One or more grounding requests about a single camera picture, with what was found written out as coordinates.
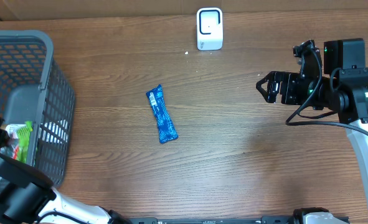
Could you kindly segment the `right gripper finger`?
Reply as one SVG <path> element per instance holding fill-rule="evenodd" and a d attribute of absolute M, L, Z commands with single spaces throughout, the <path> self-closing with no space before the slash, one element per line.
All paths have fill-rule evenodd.
<path fill-rule="evenodd" d="M 278 83 L 273 80 L 262 79 L 256 84 L 256 89 L 260 92 L 267 103 L 275 103 L 278 94 Z"/>
<path fill-rule="evenodd" d="M 277 73 L 277 71 L 271 71 L 264 78 L 259 80 L 256 83 L 256 89 L 262 89 L 262 86 L 264 84 L 267 85 L 267 88 L 279 89 L 280 82 L 276 79 L 276 73 Z"/>

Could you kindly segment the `blue snack bar wrapper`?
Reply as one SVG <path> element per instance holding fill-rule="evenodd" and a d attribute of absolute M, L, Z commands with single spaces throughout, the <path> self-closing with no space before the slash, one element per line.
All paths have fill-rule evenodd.
<path fill-rule="evenodd" d="M 159 142 L 164 144 L 166 142 L 176 140 L 179 135 L 174 127 L 174 123 L 167 111 L 162 85 L 149 90 L 146 93 L 153 115 L 156 118 Z"/>

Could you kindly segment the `green snack bag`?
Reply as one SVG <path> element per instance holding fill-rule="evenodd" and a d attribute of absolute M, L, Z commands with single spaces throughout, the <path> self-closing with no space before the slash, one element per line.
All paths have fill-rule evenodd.
<path fill-rule="evenodd" d="M 1 154 L 26 163 L 30 136 L 33 131 L 32 122 L 26 121 L 24 124 L 8 124 L 1 126 L 1 128 L 7 133 L 6 145 L 0 149 Z"/>

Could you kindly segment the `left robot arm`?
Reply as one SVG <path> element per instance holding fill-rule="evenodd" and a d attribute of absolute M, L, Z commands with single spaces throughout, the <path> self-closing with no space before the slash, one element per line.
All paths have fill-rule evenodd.
<path fill-rule="evenodd" d="M 0 149 L 7 132 L 0 118 Z M 114 210 L 62 195 L 36 168 L 0 152 L 0 223 L 129 223 Z"/>

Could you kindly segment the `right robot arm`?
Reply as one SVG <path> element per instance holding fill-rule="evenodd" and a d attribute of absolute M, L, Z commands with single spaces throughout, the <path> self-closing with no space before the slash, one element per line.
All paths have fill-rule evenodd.
<path fill-rule="evenodd" d="M 267 103 L 281 95 L 298 109 L 288 126 L 345 128 L 356 155 L 368 209 L 368 67 L 364 39 L 331 40 L 317 48 L 313 40 L 293 47 L 298 73 L 271 71 L 256 84 Z"/>

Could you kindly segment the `grey plastic basket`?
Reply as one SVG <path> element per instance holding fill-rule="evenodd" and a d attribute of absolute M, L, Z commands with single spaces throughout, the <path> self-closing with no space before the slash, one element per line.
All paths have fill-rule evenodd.
<path fill-rule="evenodd" d="M 24 162 L 60 187 L 65 178 L 75 92 L 54 60 L 51 38 L 39 30 L 0 30 L 0 118 L 32 123 Z"/>

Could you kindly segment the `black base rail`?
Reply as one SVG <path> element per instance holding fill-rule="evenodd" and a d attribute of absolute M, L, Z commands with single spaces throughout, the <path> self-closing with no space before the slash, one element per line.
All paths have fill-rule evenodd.
<path fill-rule="evenodd" d="M 350 223 L 347 216 L 334 216 L 322 207 L 299 208 L 292 215 L 264 215 L 258 218 L 188 218 L 160 219 L 156 217 L 124 218 L 131 224 L 302 224 L 302 223 Z"/>

